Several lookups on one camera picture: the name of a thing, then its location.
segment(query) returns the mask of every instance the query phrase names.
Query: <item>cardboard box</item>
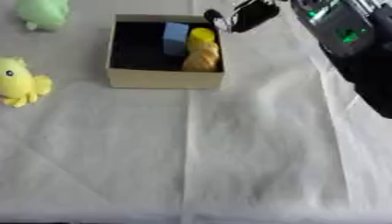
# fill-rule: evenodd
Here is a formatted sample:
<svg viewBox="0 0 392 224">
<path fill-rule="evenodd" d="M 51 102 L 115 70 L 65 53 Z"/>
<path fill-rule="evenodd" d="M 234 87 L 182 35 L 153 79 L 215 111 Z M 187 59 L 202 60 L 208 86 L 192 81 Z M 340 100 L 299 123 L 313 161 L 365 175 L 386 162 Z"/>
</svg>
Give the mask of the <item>cardboard box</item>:
<svg viewBox="0 0 392 224">
<path fill-rule="evenodd" d="M 181 71 L 186 57 L 163 53 L 165 22 L 214 28 L 203 17 L 116 15 L 108 46 L 107 74 L 114 88 L 218 88 L 225 73 L 222 50 L 217 72 Z M 216 42 L 221 45 L 216 32 Z"/>
</svg>

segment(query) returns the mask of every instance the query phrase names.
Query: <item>green toy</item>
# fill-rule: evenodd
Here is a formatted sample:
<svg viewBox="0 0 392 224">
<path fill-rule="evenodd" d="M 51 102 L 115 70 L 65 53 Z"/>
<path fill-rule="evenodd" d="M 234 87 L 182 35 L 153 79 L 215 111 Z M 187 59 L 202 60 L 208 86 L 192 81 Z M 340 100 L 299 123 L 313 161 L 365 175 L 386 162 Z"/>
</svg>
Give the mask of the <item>green toy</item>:
<svg viewBox="0 0 392 224">
<path fill-rule="evenodd" d="M 27 29 L 58 30 L 67 21 L 68 0 L 17 0 L 17 14 Z"/>
</svg>

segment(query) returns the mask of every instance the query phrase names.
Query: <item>plush toy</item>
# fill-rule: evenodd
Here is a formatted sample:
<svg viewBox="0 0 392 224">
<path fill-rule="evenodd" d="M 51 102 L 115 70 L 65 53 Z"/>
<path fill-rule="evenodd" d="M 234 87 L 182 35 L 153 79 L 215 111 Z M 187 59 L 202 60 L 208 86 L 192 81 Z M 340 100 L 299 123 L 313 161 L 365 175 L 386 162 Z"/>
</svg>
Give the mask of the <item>plush toy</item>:
<svg viewBox="0 0 392 224">
<path fill-rule="evenodd" d="M 27 29 L 58 30 L 67 21 L 68 0 L 17 0 L 17 14 Z"/>
<path fill-rule="evenodd" d="M 5 104 L 21 108 L 36 102 L 39 95 L 52 91 L 52 85 L 47 76 L 32 77 L 23 59 L 0 58 L 0 95 L 5 97 Z"/>
</svg>

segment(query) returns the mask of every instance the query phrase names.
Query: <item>blue block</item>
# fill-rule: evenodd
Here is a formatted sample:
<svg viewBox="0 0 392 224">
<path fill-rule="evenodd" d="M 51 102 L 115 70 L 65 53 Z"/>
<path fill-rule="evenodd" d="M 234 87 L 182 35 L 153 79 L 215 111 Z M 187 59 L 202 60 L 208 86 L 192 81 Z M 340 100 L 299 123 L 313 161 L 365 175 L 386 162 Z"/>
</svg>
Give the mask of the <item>blue block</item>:
<svg viewBox="0 0 392 224">
<path fill-rule="evenodd" d="M 170 56 L 184 56 L 188 31 L 187 24 L 166 23 L 163 36 L 164 53 Z"/>
</svg>

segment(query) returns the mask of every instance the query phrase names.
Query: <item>table surface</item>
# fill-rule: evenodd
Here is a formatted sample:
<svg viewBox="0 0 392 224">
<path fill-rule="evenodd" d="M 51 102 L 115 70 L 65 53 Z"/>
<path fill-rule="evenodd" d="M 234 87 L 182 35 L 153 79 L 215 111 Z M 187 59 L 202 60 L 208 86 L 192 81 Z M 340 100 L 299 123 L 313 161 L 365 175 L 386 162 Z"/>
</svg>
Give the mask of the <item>table surface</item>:
<svg viewBox="0 0 392 224">
<path fill-rule="evenodd" d="M 388 211 L 391 121 L 340 78 L 288 5 L 253 31 L 222 35 L 220 90 L 109 87 L 114 14 L 229 12 L 239 2 L 74 0 L 52 33 L 27 31 L 14 1 L 0 1 L 1 55 L 55 82 L 37 104 L 0 105 L 0 217 Z"/>
</svg>

